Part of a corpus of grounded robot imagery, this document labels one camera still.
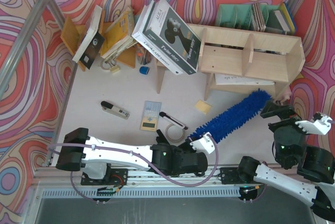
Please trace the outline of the blue microfibre duster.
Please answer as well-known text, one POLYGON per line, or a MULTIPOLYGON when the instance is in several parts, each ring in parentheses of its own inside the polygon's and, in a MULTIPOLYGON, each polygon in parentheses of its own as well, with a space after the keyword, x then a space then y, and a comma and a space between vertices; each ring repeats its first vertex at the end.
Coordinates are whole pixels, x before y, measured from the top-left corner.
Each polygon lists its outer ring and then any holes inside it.
POLYGON ((264 108, 266 102, 271 99, 272 96, 264 90, 254 91, 241 102, 196 128, 190 134, 190 138, 196 140, 209 132, 215 142, 219 143, 254 118, 264 108))

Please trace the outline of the roll of beige tape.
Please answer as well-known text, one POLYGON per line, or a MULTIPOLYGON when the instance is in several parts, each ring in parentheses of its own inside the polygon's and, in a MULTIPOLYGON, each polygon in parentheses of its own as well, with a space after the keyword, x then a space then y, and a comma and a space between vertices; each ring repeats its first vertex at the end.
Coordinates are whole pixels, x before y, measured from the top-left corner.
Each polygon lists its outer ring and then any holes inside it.
POLYGON ((167 126, 165 136, 170 142, 180 142, 185 137, 185 130, 174 124, 167 126))

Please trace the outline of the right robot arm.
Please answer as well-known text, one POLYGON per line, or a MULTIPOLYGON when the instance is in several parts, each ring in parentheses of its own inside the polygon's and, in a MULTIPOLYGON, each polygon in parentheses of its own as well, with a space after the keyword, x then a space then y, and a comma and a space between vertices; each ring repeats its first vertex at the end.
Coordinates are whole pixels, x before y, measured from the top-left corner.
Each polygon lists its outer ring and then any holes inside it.
POLYGON ((278 116, 279 122, 269 124, 274 134, 275 161, 285 170, 296 167, 297 174, 308 180, 303 183, 279 173, 260 161, 243 156, 237 173, 246 183, 270 185, 307 205, 318 217, 334 221, 334 156, 323 148, 308 145, 307 135, 326 135, 334 120, 316 112, 311 121, 303 120, 293 106, 266 102, 262 118, 278 116))

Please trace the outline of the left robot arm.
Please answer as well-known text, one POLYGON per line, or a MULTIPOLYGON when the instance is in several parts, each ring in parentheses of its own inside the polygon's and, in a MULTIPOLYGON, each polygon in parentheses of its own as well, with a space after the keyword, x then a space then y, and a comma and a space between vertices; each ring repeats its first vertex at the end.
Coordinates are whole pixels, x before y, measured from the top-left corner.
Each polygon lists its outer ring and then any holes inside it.
POLYGON ((209 133, 200 139, 175 146, 165 142, 153 145, 125 145, 89 136, 87 128, 77 128, 64 137, 56 167, 59 170, 82 171, 90 179, 100 180, 107 166, 126 165, 166 176, 207 171, 207 156, 215 150, 209 133))

